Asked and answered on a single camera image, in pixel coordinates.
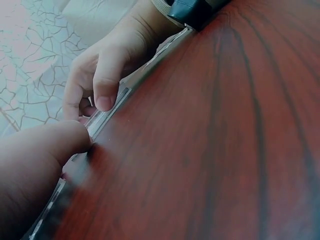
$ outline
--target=red-brown wood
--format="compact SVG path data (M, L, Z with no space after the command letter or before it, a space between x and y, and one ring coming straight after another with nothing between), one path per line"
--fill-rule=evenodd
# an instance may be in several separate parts
M320 239L319 24L226 6L104 127L54 239Z

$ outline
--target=fingernail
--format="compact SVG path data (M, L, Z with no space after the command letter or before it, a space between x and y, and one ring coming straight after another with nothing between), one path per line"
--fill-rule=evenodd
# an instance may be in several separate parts
M112 107L111 99L108 96L100 96L97 99L96 107L103 112L109 111Z

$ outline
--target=hand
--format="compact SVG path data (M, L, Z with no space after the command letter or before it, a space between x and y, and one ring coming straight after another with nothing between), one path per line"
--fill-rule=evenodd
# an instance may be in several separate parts
M130 13L102 40L79 55L65 86L66 120L109 111L116 102L119 81L146 63L177 27L151 0L138 0Z
M52 195L62 167L92 143L77 121L46 124L0 141L0 239L20 239Z
M112 31L73 62L64 94L67 120L109 111L115 104L119 82L151 59L157 49L148 47L137 30Z

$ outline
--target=wrist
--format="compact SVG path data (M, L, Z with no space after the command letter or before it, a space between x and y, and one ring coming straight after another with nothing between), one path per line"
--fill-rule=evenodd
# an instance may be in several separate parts
M148 47L158 46L182 30L159 12L151 0L139 0L117 24L115 31L117 29L138 32Z

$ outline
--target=crack pattern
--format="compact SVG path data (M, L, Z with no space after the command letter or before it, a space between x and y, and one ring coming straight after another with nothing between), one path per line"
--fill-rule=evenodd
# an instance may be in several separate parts
M0 136L62 119L72 60L87 46L52 1L0 9Z

